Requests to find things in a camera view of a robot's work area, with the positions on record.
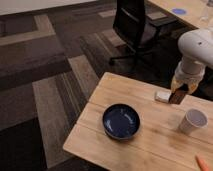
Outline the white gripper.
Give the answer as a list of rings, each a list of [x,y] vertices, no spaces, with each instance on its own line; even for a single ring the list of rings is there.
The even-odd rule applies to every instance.
[[[171,92],[174,93],[183,83],[188,85],[188,93],[192,94],[198,88],[198,83],[203,79],[205,66],[197,63],[179,62],[171,81]]]

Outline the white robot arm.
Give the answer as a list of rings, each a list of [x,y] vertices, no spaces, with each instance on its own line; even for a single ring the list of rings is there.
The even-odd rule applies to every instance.
[[[183,85],[192,94],[205,75],[205,68],[213,69],[213,27],[195,29],[182,34],[178,40],[182,54],[171,81],[171,91]]]

